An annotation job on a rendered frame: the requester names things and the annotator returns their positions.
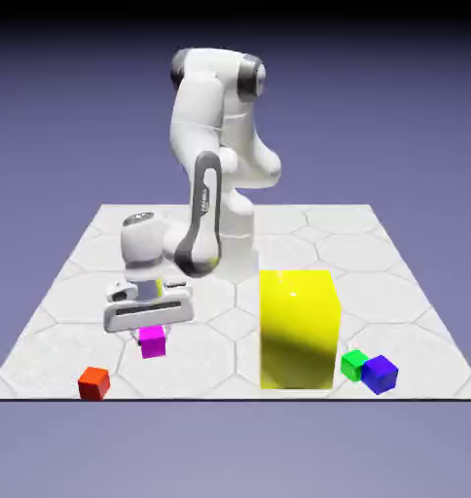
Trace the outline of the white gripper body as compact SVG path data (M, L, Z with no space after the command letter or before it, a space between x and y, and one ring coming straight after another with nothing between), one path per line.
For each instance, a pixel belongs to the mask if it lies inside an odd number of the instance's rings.
M118 301L104 309L107 333L190 321L194 308L189 294L164 295L149 301Z

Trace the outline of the small magenta cube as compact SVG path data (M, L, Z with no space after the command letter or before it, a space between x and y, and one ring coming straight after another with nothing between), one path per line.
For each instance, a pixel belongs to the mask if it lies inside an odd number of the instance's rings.
M138 342L143 359L165 355L166 336L162 325L140 328Z

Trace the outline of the small red cube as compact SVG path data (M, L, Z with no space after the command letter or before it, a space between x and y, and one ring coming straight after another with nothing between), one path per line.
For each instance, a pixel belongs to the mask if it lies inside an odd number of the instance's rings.
M86 401L102 401L110 388L107 370L87 367L78 379L80 398Z

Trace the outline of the small green cube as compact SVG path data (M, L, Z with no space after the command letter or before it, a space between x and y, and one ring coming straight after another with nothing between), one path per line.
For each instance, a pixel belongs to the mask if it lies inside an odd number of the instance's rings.
M362 378L364 364L369 357L359 349L346 352L341 359L341 373L353 382L358 382Z

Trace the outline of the small blue cube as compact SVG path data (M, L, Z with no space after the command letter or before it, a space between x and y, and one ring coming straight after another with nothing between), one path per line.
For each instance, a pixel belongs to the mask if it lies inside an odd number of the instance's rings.
M362 366L361 380L376 395L396 386L399 369L386 357L379 355Z

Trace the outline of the large yellow box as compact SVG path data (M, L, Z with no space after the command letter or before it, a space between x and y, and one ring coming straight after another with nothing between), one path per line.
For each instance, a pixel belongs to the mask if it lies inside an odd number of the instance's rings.
M328 270L259 273L260 386L333 387L341 305Z

